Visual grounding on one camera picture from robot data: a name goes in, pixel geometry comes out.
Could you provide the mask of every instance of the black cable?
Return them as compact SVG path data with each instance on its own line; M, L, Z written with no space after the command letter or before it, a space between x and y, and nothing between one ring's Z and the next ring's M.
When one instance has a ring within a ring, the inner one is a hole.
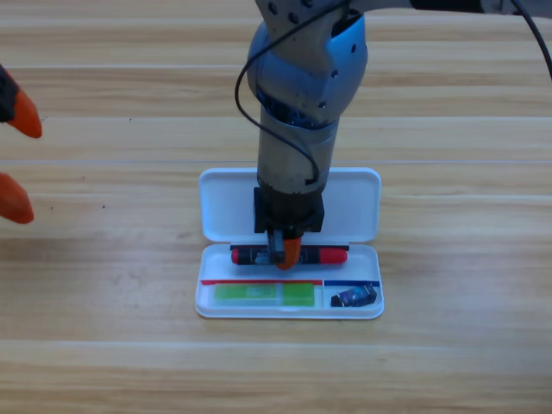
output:
M538 46L543 51L544 60L546 60L546 66L549 69L550 79L552 79L552 59L550 58L549 49L546 47L546 42L544 41L543 36L541 35L541 32L539 32L538 27L536 26L535 22L531 18L531 15L519 0L511 0L511 3L517 9L517 12L521 16L523 16L523 18L529 25L531 32L533 32L533 35L536 38L536 42L538 43Z
M318 178L320 176L320 169L318 168L317 162L312 158L312 155L307 153L304 149L299 147L297 144L289 141L282 135L279 135L278 133L272 131L271 129L261 125L260 123L256 122L242 107L242 103L240 102L240 86L242 85L242 80L245 74L247 73L248 69L251 67L251 65L260 58L263 54L269 52L270 50L274 49L276 46L278 46L283 41L286 41L290 37L292 37L297 32L303 30L307 26L310 26L312 23L322 19L329 13L332 13L333 11L336 11L340 8L347 7L351 2L351 0L344 0L342 2L339 2L335 6L330 7L329 9L326 9L317 15L313 16L309 20L299 24L296 28L290 30L286 34L279 37L277 40L273 41L272 43L269 43L265 47L263 47L259 52L257 52L255 55L253 55L251 58L249 58L248 62L245 64L245 66L241 69L240 75L238 76L238 79L235 82L235 90L234 90L234 99L235 99L235 105L237 106L238 110L241 112L241 114L250 121L254 126L259 128L261 131L266 132L267 134L273 136L278 141L281 141L288 145L289 147L292 147L296 151L298 151L300 154L302 154L311 164L312 164L312 179L307 180L307 184L314 184L318 181ZM517 12L525 19L527 24L529 25L531 32L533 32L533 35L536 38L536 41L538 43L538 46L541 48L541 51L543 52L544 59L546 60L546 65L549 69L550 78L552 79L552 58L550 58L549 50L546 46L546 42L543 39L543 36L541 35L538 27L536 26L535 22L531 18L531 15L525 9L525 7L521 4L519 0L511 0L514 7L517 9Z
M238 110L241 112L241 114L243 116L245 116L245 118L250 121L254 126L256 126L257 128L259 128L261 131L264 131L266 132L267 134L270 134L271 136L273 136L274 138L276 138L278 141L281 141L283 143L285 143L286 145L292 147L293 149L295 149L296 151L298 151L299 153L301 153L311 164L312 164L312 179L308 179L307 180L307 184L314 184L318 181L318 178L320 176L320 169L318 168L318 165L317 165L317 162L314 160L314 158L312 158L312 155L310 155L309 153L307 153L304 149L302 149L301 147L299 147L297 144L289 141L288 139L286 139L285 137L283 137L282 135L279 135L277 134L276 132L272 131L271 129L261 125L260 123L256 122L242 107L242 104L240 103L240 86L242 85L242 80L243 80L243 77L245 76L245 74L247 73L248 69L251 67L251 65L258 59L260 58L263 54L269 52L270 50L274 49L276 46L278 46L280 43L282 43L283 41L289 39L290 37L292 37L294 34L296 34L297 32L303 30L304 28L306 28L307 26L310 26L312 23L322 19L323 17L325 17L326 15L328 15L329 13L332 13L333 11L336 11L338 9L341 9L345 6L348 6L348 4L350 3L350 0L345 0L345 1L342 1L342 2L339 2L338 4L336 4L335 6L332 6L330 7L329 9L326 9L320 13L318 13L317 15L311 17L309 20L306 20L305 22L299 24L296 28L290 30L289 32L287 32L286 34L282 35L281 37L279 37L278 39L276 39L275 41L273 41L272 43L269 43L268 45L266 45L265 47L263 47L259 52L257 52L255 55L253 55L251 58L249 58L248 62L245 64L245 66L243 67L243 69L241 69L241 72L240 72L240 76L238 76L238 79L237 81L235 82L235 90L234 90L234 99L235 99L235 105L238 107Z

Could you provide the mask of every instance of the red stripe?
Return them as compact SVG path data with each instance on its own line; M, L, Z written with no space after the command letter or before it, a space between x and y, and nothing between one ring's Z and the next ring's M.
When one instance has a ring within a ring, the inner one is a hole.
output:
M313 285L321 286L322 281L321 280L270 280L270 279L260 279L260 280L249 280L249 279L240 279L240 280L232 280L232 279L223 279L223 280L202 280L201 284L203 286L210 286L210 285L224 285L224 284L244 284L244 283L251 283L251 284L268 284L268 283L283 283L283 284L292 284L292 283L312 283Z

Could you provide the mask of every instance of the green eraser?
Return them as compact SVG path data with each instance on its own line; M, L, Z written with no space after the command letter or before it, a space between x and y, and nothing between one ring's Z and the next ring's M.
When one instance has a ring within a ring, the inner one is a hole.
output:
M314 285L312 283L284 283L284 306L314 306Z
M215 286L215 299L275 299L277 297L275 284L221 284Z

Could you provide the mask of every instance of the orange gripper tip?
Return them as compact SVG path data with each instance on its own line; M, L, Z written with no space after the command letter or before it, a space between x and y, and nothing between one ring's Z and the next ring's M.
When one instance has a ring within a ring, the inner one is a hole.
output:
M298 239L285 239L284 253L284 263L278 264L277 266L280 270L289 270L299 261L299 256L301 255L301 237Z
M29 224L35 219L25 190L3 172L0 172L0 217L18 224Z
M42 136L42 123L38 116L38 110L21 86L16 93L14 112L15 117L11 121L8 121L9 125L31 138L40 138Z

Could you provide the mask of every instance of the wooden table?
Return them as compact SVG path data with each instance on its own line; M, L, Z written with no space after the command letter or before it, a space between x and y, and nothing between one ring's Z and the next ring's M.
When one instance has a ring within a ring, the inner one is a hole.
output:
M552 85L521 18L367 18L335 160L383 179L380 319L196 314L198 175L254 166L232 92L259 22L253 0L0 3L44 118L41 141L1 128L36 221L0 223L0 412L551 413Z

